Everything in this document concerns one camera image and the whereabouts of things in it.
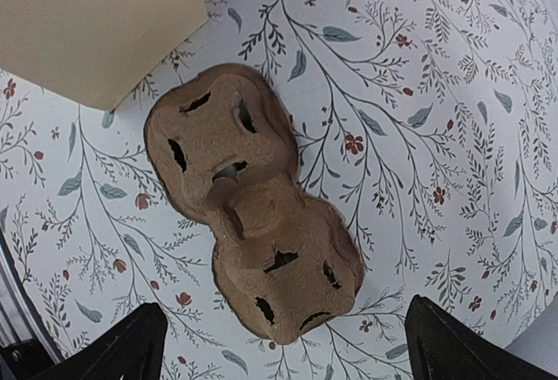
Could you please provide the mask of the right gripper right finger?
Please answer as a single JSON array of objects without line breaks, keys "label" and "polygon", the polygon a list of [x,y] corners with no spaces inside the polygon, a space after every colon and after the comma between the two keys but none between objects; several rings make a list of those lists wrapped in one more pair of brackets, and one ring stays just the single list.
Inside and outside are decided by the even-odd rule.
[{"label": "right gripper right finger", "polygon": [[557,378],[493,345],[427,297],[412,298],[405,334],[415,379]]}]

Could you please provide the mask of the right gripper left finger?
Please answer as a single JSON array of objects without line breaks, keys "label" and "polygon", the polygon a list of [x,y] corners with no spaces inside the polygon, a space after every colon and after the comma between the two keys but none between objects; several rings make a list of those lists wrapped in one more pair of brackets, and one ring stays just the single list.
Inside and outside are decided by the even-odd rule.
[{"label": "right gripper left finger", "polygon": [[34,379],[159,380],[167,317],[156,303],[143,303],[79,353]]}]

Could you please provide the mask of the brown cardboard cup carrier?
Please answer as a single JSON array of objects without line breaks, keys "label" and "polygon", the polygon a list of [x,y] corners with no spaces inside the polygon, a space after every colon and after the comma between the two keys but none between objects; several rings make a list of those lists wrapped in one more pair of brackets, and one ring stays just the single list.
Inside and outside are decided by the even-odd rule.
[{"label": "brown cardboard cup carrier", "polygon": [[364,281],[341,214],[298,185],[289,115],[267,80],[219,64],[169,90],[144,125],[171,206],[214,235],[214,282],[241,324],[287,345],[347,314]]}]

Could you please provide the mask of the beige paper takeout bag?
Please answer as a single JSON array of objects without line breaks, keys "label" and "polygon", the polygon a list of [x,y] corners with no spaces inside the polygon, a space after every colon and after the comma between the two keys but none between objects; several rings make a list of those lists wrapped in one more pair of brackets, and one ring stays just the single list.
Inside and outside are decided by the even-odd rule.
[{"label": "beige paper takeout bag", "polygon": [[1,0],[1,67],[111,111],[207,19],[204,0]]}]

